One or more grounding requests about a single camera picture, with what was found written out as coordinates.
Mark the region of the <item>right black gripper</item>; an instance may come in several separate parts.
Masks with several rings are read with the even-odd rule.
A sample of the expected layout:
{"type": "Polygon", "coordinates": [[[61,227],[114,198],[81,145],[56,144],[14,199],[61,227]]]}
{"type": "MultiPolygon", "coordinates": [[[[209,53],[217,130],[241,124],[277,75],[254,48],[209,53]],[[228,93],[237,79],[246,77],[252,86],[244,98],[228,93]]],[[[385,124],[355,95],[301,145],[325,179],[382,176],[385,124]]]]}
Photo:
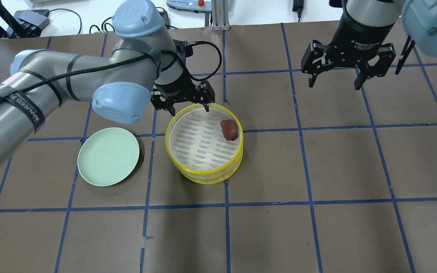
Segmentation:
{"type": "Polygon", "coordinates": [[[359,69],[354,89],[367,79],[383,77],[396,53],[384,41],[396,22],[395,8],[343,8],[338,29],[328,45],[312,40],[301,60],[301,72],[312,88],[317,76],[336,67],[359,69]]]}

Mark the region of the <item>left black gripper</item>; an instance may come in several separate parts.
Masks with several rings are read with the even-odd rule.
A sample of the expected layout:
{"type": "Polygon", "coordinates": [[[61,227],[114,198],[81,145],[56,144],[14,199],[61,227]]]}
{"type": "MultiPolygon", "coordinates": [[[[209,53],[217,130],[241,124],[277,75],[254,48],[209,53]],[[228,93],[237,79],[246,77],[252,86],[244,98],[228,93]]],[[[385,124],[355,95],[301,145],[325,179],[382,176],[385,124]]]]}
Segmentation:
{"type": "Polygon", "coordinates": [[[205,112],[215,103],[215,92],[208,80],[199,85],[192,82],[189,71],[175,61],[168,69],[160,72],[155,81],[156,89],[151,92],[151,103],[155,110],[167,111],[176,115],[175,103],[192,102],[201,104],[205,112]]]}

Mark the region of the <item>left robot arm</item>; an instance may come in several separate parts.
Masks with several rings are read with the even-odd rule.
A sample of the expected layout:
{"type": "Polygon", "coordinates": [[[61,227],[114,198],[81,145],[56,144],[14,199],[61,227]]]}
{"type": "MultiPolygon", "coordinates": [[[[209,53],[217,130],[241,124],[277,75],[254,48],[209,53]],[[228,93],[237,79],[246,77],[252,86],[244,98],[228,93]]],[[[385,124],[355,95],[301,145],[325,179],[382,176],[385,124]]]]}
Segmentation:
{"type": "Polygon", "coordinates": [[[49,49],[14,57],[0,83],[0,166],[68,100],[90,102],[121,124],[140,121],[149,103],[175,116],[176,103],[208,110],[215,102],[208,77],[193,77],[185,65],[191,47],[206,41],[173,40],[149,0],[123,2],[112,23],[119,40],[109,58],[49,49]]]}

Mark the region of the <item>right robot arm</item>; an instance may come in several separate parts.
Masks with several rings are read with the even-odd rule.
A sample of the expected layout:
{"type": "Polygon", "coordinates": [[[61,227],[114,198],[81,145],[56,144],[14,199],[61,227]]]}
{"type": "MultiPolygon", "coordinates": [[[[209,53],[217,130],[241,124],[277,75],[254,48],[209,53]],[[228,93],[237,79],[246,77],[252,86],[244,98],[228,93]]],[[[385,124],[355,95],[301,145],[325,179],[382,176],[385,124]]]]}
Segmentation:
{"type": "Polygon", "coordinates": [[[407,38],[396,65],[399,74],[415,46],[437,58],[437,0],[330,0],[341,8],[338,28],[329,44],[312,40],[301,60],[301,71],[314,86],[317,76],[337,68],[358,69],[354,88],[366,80],[383,77],[396,57],[387,35],[398,20],[407,38]]]}

